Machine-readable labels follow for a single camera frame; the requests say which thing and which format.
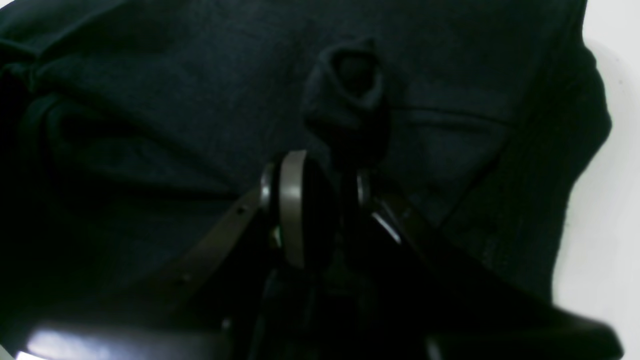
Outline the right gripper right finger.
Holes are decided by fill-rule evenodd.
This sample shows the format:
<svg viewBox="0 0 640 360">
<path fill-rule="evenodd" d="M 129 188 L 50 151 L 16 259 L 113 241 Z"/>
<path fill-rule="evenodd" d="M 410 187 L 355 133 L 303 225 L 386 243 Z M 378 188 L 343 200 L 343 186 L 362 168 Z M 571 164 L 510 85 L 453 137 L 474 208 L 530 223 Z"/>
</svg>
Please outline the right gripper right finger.
<svg viewBox="0 0 640 360">
<path fill-rule="evenodd" d="M 347 258 L 377 288 L 398 360 L 619 360 L 615 331 L 508 284 L 450 243 L 390 181 L 346 170 Z"/>
</svg>

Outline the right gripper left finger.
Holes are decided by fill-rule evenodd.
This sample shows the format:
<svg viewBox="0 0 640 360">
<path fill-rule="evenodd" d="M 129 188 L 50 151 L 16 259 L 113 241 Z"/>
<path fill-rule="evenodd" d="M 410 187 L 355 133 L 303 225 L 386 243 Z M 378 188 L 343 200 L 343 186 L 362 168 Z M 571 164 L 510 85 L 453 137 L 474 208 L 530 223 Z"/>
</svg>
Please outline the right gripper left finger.
<svg viewBox="0 0 640 360">
<path fill-rule="evenodd" d="M 330 263 L 330 183 L 306 150 L 273 158 L 259 184 L 169 265 L 100 303 L 48 317 L 22 360 L 243 360 L 272 272 Z"/>
</svg>

